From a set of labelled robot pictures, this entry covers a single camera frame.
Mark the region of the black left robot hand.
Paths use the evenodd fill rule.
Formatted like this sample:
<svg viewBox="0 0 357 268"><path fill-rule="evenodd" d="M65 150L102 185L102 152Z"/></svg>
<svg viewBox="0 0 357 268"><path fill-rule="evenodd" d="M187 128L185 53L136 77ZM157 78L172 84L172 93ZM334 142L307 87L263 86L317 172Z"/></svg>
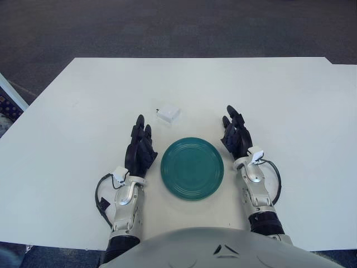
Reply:
<svg viewBox="0 0 357 268"><path fill-rule="evenodd" d="M129 171L130 176L144 178L157 155L152 146L151 126L144 125L144 116L140 114L132 128L124 167Z"/></svg>

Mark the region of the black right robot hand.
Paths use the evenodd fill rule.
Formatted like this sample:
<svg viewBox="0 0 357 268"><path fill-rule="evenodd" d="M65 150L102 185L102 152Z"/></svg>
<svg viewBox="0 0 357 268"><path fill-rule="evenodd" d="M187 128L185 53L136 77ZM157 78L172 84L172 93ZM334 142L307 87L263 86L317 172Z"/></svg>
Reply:
<svg viewBox="0 0 357 268"><path fill-rule="evenodd" d="M224 136L221 142L232 154L234 160L248 156L248 149L253 146L252 138L245 127L243 116L238 113L231 105L227 106L227 116L222 118L224 126Z"/></svg>

